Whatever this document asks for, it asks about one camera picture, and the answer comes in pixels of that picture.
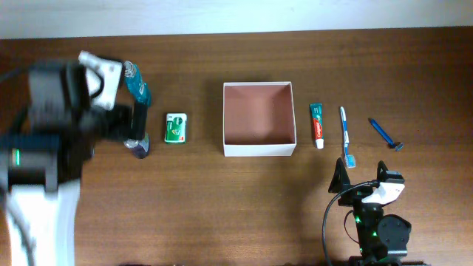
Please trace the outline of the teal mouthwash bottle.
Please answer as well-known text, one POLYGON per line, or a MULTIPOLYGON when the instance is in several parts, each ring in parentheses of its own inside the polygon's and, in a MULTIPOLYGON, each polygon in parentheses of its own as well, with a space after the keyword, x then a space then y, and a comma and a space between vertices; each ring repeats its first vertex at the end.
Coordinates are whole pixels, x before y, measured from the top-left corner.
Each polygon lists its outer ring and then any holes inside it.
POLYGON ((137 102, 150 107, 152 104, 151 92, 149 91, 148 84, 143 81, 137 64, 133 64, 131 61, 125 61, 124 67, 124 77, 127 89, 137 102))

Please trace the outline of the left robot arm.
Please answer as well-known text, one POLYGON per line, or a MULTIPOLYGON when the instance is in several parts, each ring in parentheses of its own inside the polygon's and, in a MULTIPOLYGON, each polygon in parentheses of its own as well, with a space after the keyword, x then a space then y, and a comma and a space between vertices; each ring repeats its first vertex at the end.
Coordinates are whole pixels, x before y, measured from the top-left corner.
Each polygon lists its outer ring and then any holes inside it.
POLYGON ((40 61, 27 74, 30 104, 1 136, 1 208, 14 265, 73 265, 75 214, 84 164, 102 140, 149 154, 152 97, 139 68, 83 51, 74 61, 40 61))

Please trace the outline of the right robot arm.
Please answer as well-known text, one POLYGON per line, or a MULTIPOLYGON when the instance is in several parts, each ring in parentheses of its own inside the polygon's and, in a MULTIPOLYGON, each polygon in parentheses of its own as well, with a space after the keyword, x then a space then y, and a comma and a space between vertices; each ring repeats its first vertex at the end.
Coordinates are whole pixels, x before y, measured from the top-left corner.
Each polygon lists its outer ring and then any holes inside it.
POLYGON ((374 180, 352 184, 341 158, 336 161, 328 191, 334 198, 328 203, 322 220, 322 246, 328 265, 332 264, 326 243, 327 217, 334 203, 351 207, 357 230, 360 256, 351 256, 348 265, 402 265, 412 224, 395 214, 385 214, 384 206, 396 201, 405 189, 401 173, 390 171, 378 162, 374 180))

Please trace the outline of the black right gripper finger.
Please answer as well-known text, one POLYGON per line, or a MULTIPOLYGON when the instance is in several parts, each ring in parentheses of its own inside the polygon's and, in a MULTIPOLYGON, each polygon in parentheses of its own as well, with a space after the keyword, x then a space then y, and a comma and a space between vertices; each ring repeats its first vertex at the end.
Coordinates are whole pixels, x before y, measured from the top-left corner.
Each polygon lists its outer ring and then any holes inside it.
POLYGON ((334 175, 328 188, 328 192, 332 194, 337 194, 347 190, 349 187, 350 179, 348 177, 344 161, 341 158, 338 158, 336 161, 334 175))
POLYGON ((386 167, 384 161, 380 160, 377 167, 377 181, 385 181, 387 178, 387 170, 388 168, 386 167))

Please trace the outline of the purple hand sanitizer bottle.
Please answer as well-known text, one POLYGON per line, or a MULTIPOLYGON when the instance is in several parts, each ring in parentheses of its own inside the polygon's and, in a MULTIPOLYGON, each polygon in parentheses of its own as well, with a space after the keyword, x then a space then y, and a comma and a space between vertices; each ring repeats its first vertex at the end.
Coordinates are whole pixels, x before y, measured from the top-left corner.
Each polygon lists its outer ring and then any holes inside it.
POLYGON ((149 155, 149 135, 144 134, 142 140, 128 139, 123 144, 137 159, 144 159, 149 155))

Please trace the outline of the green soap box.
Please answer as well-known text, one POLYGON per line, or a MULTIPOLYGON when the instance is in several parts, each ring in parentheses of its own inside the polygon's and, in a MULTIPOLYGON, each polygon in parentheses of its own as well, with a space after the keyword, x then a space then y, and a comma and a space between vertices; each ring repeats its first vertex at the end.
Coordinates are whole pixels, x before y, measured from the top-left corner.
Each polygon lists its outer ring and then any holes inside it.
POLYGON ((166 115, 166 133, 164 141, 167 144, 184 144, 187 134, 187 114, 168 113, 166 115))

